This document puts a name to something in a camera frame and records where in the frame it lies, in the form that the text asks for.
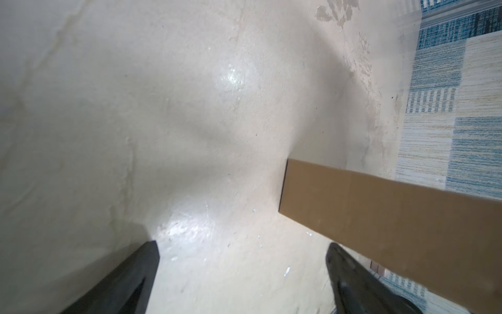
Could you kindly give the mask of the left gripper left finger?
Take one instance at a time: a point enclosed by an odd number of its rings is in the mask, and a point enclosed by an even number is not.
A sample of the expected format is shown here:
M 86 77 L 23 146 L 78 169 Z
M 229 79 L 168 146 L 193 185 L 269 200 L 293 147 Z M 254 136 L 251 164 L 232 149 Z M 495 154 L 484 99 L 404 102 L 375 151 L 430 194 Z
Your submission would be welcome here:
M 146 242 L 62 312 L 145 313 L 158 265 L 157 242 Z

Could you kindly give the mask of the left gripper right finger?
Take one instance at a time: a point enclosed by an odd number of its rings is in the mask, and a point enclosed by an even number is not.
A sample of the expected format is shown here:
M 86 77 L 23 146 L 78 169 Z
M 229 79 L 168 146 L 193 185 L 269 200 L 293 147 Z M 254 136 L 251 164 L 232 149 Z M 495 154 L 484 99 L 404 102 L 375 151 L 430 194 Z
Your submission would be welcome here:
M 421 313 L 410 300 L 394 294 L 339 244 L 330 243 L 326 267 L 335 313 Z

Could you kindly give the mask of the brown cardboard box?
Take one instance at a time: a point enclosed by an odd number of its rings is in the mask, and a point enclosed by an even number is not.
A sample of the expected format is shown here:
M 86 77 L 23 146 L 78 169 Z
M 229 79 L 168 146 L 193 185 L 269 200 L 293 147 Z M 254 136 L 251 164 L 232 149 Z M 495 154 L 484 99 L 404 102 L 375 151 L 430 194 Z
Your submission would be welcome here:
M 290 159 L 279 211 L 474 313 L 501 312 L 501 202 Z

